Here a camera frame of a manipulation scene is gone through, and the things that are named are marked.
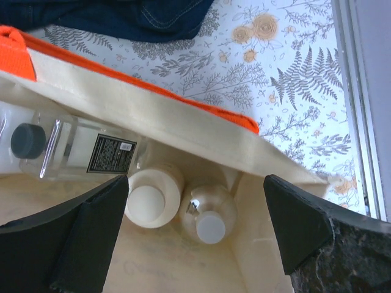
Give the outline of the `beige canvas bag orange handles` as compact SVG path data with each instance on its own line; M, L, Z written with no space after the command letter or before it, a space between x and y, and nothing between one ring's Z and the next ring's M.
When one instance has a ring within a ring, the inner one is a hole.
M226 170L239 224L217 245L187 240L178 221L142 230L123 214L102 292L292 292L283 271L263 182L277 175L322 197L327 182L258 135L256 123L106 68L13 27L1 27L1 99L64 107L145 135L153 160L177 163L189 178ZM1 225L80 196L110 179L44 182L1 176Z

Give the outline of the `white rectangular lotion bottle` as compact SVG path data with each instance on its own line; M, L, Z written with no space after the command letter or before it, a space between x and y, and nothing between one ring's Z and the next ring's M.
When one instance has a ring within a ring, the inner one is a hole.
M33 116L34 111L31 109L1 101L1 176L21 173L20 160L12 153L10 141L16 127L31 122Z

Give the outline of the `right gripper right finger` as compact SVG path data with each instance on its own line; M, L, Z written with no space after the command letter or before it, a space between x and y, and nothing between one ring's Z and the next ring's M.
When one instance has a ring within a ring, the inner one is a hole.
M390 292L390 223L269 175L263 183L295 292Z

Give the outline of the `clear square bottle grey cap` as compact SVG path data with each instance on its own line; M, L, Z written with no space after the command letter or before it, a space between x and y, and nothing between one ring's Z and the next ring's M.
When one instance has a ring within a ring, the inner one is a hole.
M140 169L147 143L133 131L49 111L36 111L10 139L21 171L51 181L129 175Z

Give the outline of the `beige round bottle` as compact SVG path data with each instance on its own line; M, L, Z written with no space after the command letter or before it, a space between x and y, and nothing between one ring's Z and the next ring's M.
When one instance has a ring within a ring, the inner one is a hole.
M176 166L163 163L133 174L128 185L125 215L137 226L154 229L177 214L185 180Z

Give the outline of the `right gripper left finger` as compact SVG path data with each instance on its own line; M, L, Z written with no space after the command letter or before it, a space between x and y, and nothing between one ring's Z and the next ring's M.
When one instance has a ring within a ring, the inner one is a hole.
M102 292L128 191L117 176L1 225L1 292Z

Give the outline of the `clear round bottle white cap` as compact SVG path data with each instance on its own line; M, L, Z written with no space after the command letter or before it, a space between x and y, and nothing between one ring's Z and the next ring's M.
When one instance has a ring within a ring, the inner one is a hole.
M222 184L192 184L183 193L178 216L190 238L214 245L233 231L238 210L234 197Z

